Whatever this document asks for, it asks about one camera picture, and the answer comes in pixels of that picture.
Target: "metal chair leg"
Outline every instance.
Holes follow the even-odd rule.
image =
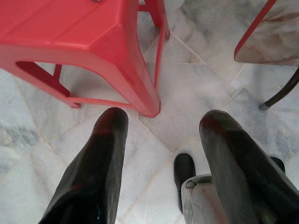
[[[278,101],[283,99],[286,95],[288,95],[298,84],[299,82],[299,68],[295,71],[294,75],[288,81],[288,83],[279,91],[275,96],[270,98],[268,101],[264,102],[263,104],[259,105],[259,109],[262,111],[268,110]]]

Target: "marble floor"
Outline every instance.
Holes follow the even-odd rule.
[[[198,133],[209,110],[230,113],[268,154],[286,164],[299,188],[299,87],[266,112],[260,102],[278,92],[296,68],[236,63],[234,49],[266,0],[165,0],[171,37],[165,43],[161,112],[146,118],[126,110],[129,131],[117,224],[183,224],[173,180],[174,157],[193,156],[209,173]],[[138,37],[151,74],[158,29],[140,13]],[[41,64],[49,72],[51,64]],[[61,82],[74,96],[125,99],[97,75],[64,66]],[[0,70],[0,220],[41,219],[67,165],[107,109],[71,109]]]

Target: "red plastic furniture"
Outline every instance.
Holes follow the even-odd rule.
[[[137,13],[149,12],[160,27],[152,83],[137,39]],[[163,0],[2,0],[0,67],[73,108],[79,103],[135,108],[154,117],[164,37],[169,38]],[[51,75],[35,62],[55,63]],[[63,64],[102,76],[130,104],[71,97],[59,82]]]

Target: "red plastic stool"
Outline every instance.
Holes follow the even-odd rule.
[[[137,13],[149,12],[161,27],[154,84],[137,40]],[[0,67],[71,107],[78,103],[160,111],[156,88],[169,28],[163,0],[3,0],[0,2]],[[35,62],[55,63],[52,76]],[[102,76],[130,104],[71,97],[59,82],[62,64]]]

